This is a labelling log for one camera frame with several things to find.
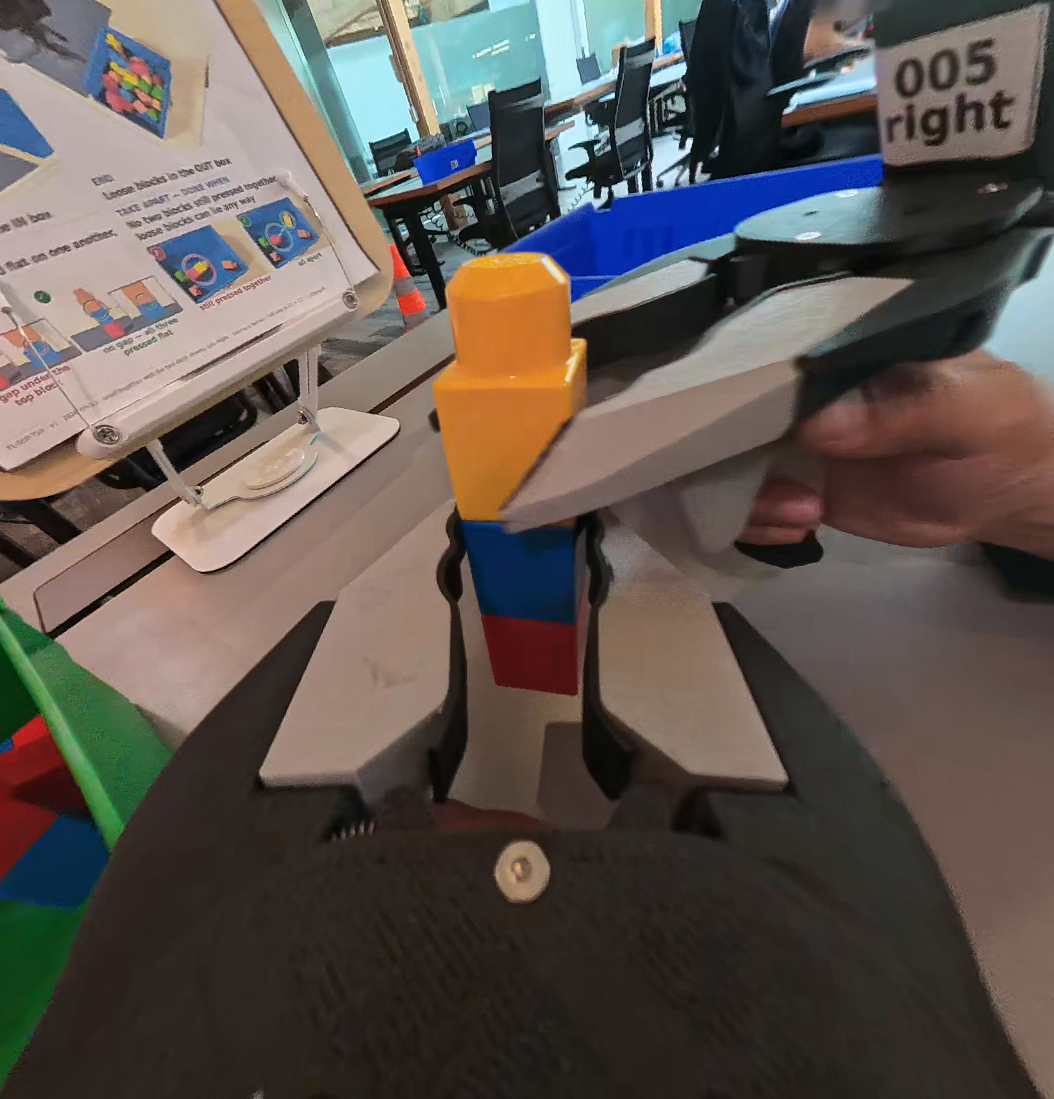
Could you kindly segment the laminated instruction sheet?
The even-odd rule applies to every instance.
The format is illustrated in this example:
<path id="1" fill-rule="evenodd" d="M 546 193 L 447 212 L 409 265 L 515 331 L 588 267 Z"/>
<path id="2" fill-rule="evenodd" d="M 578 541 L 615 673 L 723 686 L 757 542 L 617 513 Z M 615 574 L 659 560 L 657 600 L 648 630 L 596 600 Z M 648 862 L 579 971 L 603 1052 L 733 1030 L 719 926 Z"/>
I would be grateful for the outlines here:
<path id="1" fill-rule="evenodd" d="M 0 2 L 0 471 L 386 282 L 274 5 Z"/>

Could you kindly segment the blue plastic bin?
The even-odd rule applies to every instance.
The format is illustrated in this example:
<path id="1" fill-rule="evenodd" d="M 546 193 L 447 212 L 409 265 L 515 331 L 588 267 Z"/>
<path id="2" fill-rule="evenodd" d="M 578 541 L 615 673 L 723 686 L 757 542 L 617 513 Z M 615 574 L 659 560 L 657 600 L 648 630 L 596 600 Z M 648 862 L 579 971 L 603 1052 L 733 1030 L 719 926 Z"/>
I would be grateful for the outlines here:
<path id="1" fill-rule="evenodd" d="M 572 279 L 576 301 L 664 256 L 725 236 L 761 212 L 881 181 L 883 159 L 870 155 L 623 197 L 606 209 L 580 206 L 504 253 L 556 260 Z"/>
<path id="2" fill-rule="evenodd" d="M 476 142 L 465 138 L 417 156 L 413 168 L 422 185 L 437 185 L 470 169 L 477 162 Z"/>

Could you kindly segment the black office chair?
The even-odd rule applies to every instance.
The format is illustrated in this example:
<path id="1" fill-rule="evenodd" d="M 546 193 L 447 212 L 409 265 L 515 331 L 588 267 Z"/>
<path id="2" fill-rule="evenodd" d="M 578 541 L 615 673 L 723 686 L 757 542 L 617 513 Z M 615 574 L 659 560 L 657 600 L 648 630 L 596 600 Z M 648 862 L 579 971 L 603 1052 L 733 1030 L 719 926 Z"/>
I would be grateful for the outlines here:
<path id="1" fill-rule="evenodd" d="M 590 185 L 595 200 L 606 196 L 606 207 L 613 203 L 617 185 L 626 185 L 631 196 L 653 189 L 650 85 L 655 59 L 653 38 L 620 48 L 606 133 L 574 146 L 587 160 L 566 173 L 565 179 Z"/>
<path id="2" fill-rule="evenodd" d="M 468 195 L 476 223 L 459 242 L 484 240 L 502 249 L 561 215 L 558 189 L 546 140 L 545 96 L 534 79 L 489 95 L 489 185 Z"/>

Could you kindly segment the orange traffic cone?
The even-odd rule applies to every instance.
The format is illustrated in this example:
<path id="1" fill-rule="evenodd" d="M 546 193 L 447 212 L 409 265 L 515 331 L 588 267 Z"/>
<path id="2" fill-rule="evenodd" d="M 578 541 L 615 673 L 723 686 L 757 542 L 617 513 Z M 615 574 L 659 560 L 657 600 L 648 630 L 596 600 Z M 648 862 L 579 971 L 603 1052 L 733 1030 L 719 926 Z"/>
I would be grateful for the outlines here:
<path id="1" fill-rule="evenodd" d="M 399 253 L 397 244 L 391 243 L 389 248 L 393 262 L 393 295 L 406 331 L 411 331 L 428 320 L 430 311 L 424 295 L 417 287 L 414 276 Z"/>

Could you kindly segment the wooden document stand white base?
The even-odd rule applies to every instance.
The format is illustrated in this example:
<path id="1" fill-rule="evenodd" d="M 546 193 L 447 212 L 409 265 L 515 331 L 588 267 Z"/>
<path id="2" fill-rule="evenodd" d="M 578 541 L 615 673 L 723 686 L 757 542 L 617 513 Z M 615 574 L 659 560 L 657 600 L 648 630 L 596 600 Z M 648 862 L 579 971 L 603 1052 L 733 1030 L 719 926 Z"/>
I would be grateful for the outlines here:
<path id="1" fill-rule="evenodd" d="M 397 433 L 387 417 L 318 409 L 320 346 L 389 295 L 389 249 L 378 232 L 387 277 L 367 306 L 334 317 L 326 309 L 245 345 L 221 360 L 240 367 L 232 387 L 202 371 L 167 400 L 122 417 L 122 431 L 101 424 L 18 471 L 0 471 L 0 501 L 60 493 L 145 448 L 181 499 L 152 529 L 163 546 L 197 571 L 245 556 Z"/>

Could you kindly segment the person's right hand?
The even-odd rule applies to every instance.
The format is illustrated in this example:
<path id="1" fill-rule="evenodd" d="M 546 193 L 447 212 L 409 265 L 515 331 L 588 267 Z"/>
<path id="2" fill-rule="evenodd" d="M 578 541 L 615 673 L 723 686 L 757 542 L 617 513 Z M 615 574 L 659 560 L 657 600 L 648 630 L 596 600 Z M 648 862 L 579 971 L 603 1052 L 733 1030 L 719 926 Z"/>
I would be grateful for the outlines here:
<path id="1" fill-rule="evenodd" d="M 824 525 L 1054 562 L 1054 388 L 986 349 L 885 370 L 799 424 L 795 443 L 817 487 L 768 477 L 741 543 L 799 544 Z"/>

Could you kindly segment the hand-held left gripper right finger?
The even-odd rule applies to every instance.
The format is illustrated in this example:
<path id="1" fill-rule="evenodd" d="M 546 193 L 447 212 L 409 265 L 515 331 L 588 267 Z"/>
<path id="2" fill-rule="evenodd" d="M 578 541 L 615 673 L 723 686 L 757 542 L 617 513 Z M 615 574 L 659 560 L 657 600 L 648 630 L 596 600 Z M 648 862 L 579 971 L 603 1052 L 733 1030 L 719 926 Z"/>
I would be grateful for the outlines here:
<path id="1" fill-rule="evenodd" d="M 632 529 L 583 520 L 589 570 L 583 761 L 635 781 L 781 792 L 788 776 L 711 596 Z"/>

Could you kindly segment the yellow mega block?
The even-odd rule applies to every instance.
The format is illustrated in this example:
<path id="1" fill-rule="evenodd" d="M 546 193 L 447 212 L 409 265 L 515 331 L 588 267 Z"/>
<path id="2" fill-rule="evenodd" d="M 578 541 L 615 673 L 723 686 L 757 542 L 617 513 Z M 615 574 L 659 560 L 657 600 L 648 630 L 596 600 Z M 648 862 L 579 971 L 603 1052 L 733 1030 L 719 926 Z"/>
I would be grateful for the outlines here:
<path id="1" fill-rule="evenodd" d="M 495 523 L 563 425 L 588 404 L 572 282 L 550 256 L 498 253 L 447 287 L 453 358 L 434 382 L 442 447 L 465 522 Z"/>

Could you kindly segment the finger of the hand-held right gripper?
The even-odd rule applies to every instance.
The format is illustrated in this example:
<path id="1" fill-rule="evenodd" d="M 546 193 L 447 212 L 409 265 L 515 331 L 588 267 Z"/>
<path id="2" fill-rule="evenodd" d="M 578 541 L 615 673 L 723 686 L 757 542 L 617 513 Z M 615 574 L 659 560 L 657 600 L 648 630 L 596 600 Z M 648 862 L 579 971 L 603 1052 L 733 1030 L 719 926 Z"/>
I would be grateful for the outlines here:
<path id="1" fill-rule="evenodd" d="M 572 334 L 587 346 L 587 367 L 679 349 L 720 320 L 714 262 L 683 257 L 573 302 Z"/>
<path id="2" fill-rule="evenodd" d="M 778 442 L 801 360 L 884 306 L 907 278 L 836 277 L 776 288 L 562 426 L 504 503 L 511 531 L 554 525 Z"/>

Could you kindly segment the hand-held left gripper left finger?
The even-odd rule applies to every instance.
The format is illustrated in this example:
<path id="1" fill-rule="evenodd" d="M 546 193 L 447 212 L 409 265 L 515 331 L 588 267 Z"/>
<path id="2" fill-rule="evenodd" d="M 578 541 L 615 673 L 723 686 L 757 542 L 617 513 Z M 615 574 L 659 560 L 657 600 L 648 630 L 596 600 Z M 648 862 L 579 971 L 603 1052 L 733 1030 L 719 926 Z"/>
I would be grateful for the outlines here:
<path id="1" fill-rule="evenodd" d="M 260 765 L 269 788 L 445 801 L 467 743 L 457 515 L 430 515 L 346 584 Z"/>

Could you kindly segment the green plastic bin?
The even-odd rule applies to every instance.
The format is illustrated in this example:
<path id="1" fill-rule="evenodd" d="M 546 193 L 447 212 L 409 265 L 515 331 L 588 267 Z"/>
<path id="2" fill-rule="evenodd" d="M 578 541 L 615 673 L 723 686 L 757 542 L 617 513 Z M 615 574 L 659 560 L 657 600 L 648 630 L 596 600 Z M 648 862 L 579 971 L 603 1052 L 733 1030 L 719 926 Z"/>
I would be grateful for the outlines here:
<path id="1" fill-rule="evenodd" d="M 171 750 L 122 693 L 0 598 L 0 745 L 35 717 L 45 720 L 109 856 Z M 85 903 L 66 910 L 0 901 L 0 1090 L 49 1003 Z"/>

